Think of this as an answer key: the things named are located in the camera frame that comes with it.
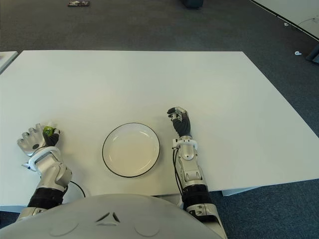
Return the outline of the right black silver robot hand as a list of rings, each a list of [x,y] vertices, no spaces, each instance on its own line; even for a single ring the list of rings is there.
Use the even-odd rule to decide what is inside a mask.
[[[179,137],[191,136],[191,124],[188,112],[181,107],[170,108],[167,111],[172,125]]]

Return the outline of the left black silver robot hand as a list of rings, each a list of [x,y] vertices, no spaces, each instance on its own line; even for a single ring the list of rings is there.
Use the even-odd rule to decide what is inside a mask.
[[[32,157],[41,149],[55,146],[60,138],[61,131],[50,125],[43,126],[40,123],[22,133],[17,140],[17,145],[25,153]]]

